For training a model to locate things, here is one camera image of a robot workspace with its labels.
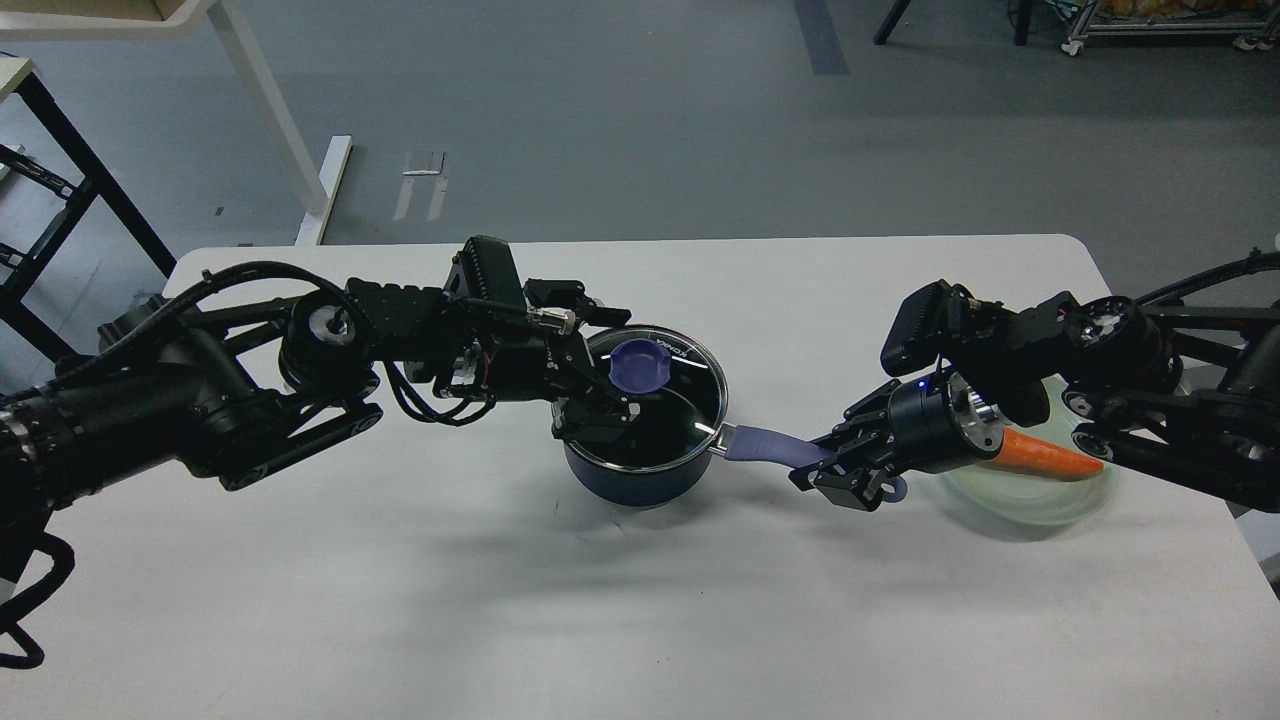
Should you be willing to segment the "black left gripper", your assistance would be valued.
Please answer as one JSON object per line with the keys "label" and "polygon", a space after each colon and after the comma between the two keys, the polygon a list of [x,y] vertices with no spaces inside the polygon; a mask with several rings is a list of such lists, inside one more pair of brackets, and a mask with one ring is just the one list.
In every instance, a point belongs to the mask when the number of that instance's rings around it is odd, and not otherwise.
{"label": "black left gripper", "polygon": [[581,281],[522,279],[506,241],[465,241],[443,316],[460,343],[436,374],[438,397],[553,401],[552,436],[580,445],[612,445],[640,418],[641,404],[594,368],[581,332],[627,325],[632,313],[588,296]]}

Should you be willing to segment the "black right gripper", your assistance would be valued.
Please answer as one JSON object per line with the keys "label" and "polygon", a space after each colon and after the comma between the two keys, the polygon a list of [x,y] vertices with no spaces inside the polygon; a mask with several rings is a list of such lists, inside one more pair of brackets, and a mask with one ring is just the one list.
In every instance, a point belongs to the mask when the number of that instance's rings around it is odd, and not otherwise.
{"label": "black right gripper", "polygon": [[883,441],[867,455],[872,465],[827,455],[792,469],[788,480],[832,505],[873,512],[899,501],[897,475],[905,471],[941,474],[995,459],[1004,448],[1004,416],[961,374],[936,370],[906,383],[890,379],[812,443],[840,448],[868,438]]}

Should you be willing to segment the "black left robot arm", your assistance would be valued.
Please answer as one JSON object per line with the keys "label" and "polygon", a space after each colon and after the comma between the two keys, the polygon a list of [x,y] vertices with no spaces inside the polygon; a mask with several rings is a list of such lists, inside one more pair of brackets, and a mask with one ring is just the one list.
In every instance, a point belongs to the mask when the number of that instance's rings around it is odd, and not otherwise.
{"label": "black left robot arm", "polygon": [[44,662],[22,620],[76,565],[56,511],[156,465],[243,489],[374,427],[381,380],[411,420],[466,427],[502,402],[554,406],[553,436],[618,439],[640,418],[590,355],[584,325],[631,314],[579,281],[518,277],[475,236],[442,287],[335,284],[279,261],[209,272],[108,323],[95,355],[3,400],[3,635],[8,669]]}

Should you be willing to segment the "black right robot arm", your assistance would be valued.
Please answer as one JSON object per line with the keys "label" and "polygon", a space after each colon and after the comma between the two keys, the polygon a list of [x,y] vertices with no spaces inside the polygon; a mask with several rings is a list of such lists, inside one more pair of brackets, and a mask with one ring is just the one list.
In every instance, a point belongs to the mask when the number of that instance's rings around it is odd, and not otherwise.
{"label": "black right robot arm", "polygon": [[1247,258],[1138,299],[1082,304],[1068,291],[1019,313],[936,281],[908,296],[879,364],[888,380],[845,410],[788,474],[861,511],[905,496],[902,474],[995,459],[1001,425],[1050,419],[1065,382],[1087,456],[1261,512],[1279,505],[1277,306],[1203,307],[1185,297],[1277,269]]}

